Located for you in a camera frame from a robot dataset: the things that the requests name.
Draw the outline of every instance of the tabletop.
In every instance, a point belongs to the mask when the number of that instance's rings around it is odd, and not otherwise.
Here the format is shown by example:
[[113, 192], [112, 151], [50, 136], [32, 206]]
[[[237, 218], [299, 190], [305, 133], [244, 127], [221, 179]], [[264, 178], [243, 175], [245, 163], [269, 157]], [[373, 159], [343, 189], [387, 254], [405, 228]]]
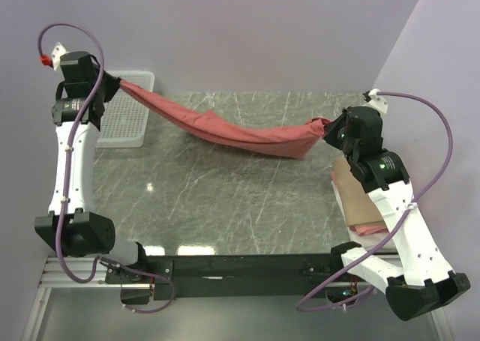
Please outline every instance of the tabletop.
[[[360, 93], [164, 96], [245, 127], [333, 119], [362, 103]], [[167, 255], [325, 253], [349, 240], [330, 177], [340, 155], [321, 140], [303, 160], [238, 150], [150, 112], [142, 147], [97, 150], [97, 213], [111, 218], [122, 237]]]

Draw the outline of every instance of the white basket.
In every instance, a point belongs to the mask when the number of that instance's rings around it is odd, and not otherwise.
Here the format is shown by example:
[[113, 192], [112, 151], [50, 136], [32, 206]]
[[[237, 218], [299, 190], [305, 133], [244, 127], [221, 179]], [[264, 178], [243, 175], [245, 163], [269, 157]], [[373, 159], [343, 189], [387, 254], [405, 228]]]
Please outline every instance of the white basket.
[[[152, 91], [155, 75], [149, 71], [109, 71], [145, 90]], [[97, 148], [139, 148], [143, 144], [149, 109], [121, 89], [105, 104]]]

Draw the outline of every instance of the pink fabric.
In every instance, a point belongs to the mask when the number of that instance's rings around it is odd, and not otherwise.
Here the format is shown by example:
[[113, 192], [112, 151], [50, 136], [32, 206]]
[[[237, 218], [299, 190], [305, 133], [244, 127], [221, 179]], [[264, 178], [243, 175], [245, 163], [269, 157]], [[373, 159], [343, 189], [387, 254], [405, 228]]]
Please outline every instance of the pink fabric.
[[[335, 177], [335, 173], [333, 171], [331, 172], [331, 179], [333, 180], [333, 183], [337, 186], [337, 189], [338, 189], [337, 178]], [[367, 236], [372, 234], [389, 232], [389, 230], [385, 225], [384, 226], [369, 225], [367, 223], [364, 225], [349, 226], [349, 228], [350, 228], [350, 231], [356, 232], [358, 236]]]
[[211, 110], [202, 114], [125, 80], [120, 87], [153, 112], [201, 139], [261, 154], [302, 158], [323, 136], [323, 127], [330, 122], [312, 118], [303, 125], [246, 128], [228, 123]]

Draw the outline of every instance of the red connector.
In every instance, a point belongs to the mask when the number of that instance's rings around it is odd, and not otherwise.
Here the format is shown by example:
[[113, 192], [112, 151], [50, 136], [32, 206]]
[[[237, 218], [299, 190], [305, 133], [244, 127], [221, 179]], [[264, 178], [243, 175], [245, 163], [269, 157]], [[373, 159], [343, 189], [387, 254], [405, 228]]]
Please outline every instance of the red connector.
[[47, 54], [40, 55], [40, 61], [45, 66], [53, 67], [52, 59]]

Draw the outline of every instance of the purple wall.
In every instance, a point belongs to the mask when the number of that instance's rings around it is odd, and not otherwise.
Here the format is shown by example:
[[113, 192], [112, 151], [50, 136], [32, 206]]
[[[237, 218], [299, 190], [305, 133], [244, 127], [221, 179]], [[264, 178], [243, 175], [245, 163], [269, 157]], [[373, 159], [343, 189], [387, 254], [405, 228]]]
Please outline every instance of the purple wall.
[[52, 0], [167, 91], [369, 88], [417, 1]]
[[[480, 0], [420, 0], [375, 82], [383, 91], [433, 101], [451, 123], [451, 166], [420, 204], [445, 257], [472, 283], [445, 308], [456, 340], [477, 340], [480, 334], [479, 15]], [[385, 142], [402, 155], [418, 189], [445, 156], [443, 126], [413, 101], [389, 105]]]
[[[54, 19], [50, 0], [0, 0], [2, 340], [22, 335], [48, 252], [33, 225], [47, 212], [54, 184], [56, 75], [38, 61], [35, 45]], [[46, 43], [51, 47], [53, 40]]]

